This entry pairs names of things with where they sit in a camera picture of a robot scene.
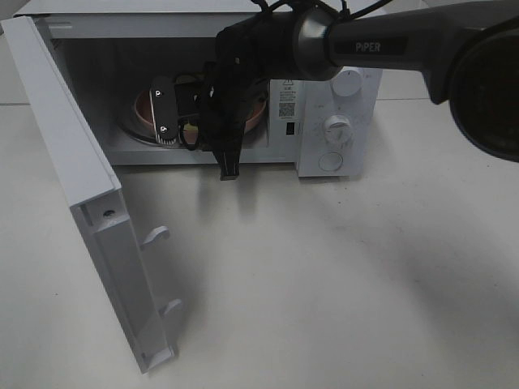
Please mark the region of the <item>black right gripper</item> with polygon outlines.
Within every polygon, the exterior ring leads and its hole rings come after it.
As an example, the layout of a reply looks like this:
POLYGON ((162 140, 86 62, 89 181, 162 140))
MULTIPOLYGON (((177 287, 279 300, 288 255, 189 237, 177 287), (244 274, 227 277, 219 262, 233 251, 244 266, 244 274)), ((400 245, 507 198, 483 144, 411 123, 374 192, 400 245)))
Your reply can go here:
POLYGON ((255 106, 268 99, 264 64, 254 53, 206 61, 199 103, 199 132, 220 167, 220 180, 239 176, 242 138, 255 106))

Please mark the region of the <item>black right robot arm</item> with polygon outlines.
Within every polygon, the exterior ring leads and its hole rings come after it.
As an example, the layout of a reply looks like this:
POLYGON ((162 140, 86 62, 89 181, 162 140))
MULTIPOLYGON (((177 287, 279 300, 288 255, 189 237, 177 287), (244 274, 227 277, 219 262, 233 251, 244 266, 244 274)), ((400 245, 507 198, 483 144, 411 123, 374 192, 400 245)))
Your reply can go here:
POLYGON ((518 4, 463 2, 376 15, 321 1, 260 3, 217 33, 199 93, 199 133, 222 180, 239 175, 246 116, 273 79, 327 81, 342 67, 417 71, 431 102, 448 102, 461 133, 502 160, 518 159, 518 4))

